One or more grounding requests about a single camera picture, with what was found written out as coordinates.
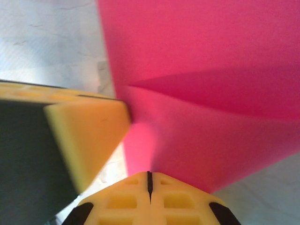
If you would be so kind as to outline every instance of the yellow plastic part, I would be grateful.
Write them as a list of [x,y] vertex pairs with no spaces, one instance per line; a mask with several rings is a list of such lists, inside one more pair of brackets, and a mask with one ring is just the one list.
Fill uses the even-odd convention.
[[147,173],[140,172],[80,202],[94,207],[85,225],[150,225]]
[[152,178],[151,202],[146,172],[82,200],[94,204],[84,225],[219,225],[209,203],[222,200],[162,173]]
[[45,112],[73,183],[81,193],[129,130],[127,107],[118,100],[86,98],[49,105]]
[[50,88],[37,85],[0,82],[0,99],[9,101],[24,101],[37,103],[60,103],[66,101],[84,100],[86,97],[111,97],[81,90]]

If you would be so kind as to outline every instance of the square hole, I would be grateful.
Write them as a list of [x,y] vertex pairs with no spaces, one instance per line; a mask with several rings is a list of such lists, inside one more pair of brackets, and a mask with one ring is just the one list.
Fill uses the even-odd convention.
[[198,215],[167,215],[167,225],[201,225]]
[[35,92],[35,91],[27,91],[27,90],[22,90],[13,93],[14,96],[19,96],[19,97],[29,97],[29,98],[38,98],[42,96],[41,92]]
[[126,184],[138,184],[139,181],[138,180],[127,180],[125,183]]
[[98,225],[132,225],[133,219],[130,217],[107,217],[101,218]]
[[164,196],[164,207],[172,209],[193,209],[195,208],[195,203],[191,197],[185,193],[168,193]]
[[73,101],[78,98],[73,95],[61,95],[61,94],[53,94],[49,97],[49,100],[57,100],[57,101]]
[[107,203],[108,209],[134,209],[136,207],[136,197],[128,193],[113,194]]
[[160,184],[162,184],[162,185],[170,185],[171,183],[168,182],[168,181],[166,181],[166,180],[161,180]]

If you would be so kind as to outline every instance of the gray concrete floor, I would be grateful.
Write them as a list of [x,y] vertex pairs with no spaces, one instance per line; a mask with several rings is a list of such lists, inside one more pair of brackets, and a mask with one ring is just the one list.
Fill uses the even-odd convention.
[[[0,79],[113,96],[93,0],[2,0]],[[215,193],[244,225],[300,225],[300,154]],[[126,177],[122,146],[80,198]]]

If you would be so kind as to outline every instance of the pink sheet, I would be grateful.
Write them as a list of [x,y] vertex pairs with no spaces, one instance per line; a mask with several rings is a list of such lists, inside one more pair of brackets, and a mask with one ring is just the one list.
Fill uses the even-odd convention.
[[298,0],[98,0],[129,174],[215,191],[300,149]]

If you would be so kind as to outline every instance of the fold in pink sheet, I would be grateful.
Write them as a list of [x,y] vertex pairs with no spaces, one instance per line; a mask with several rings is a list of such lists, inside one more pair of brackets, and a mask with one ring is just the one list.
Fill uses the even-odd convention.
[[99,0],[129,174],[206,191],[300,149],[298,0]]

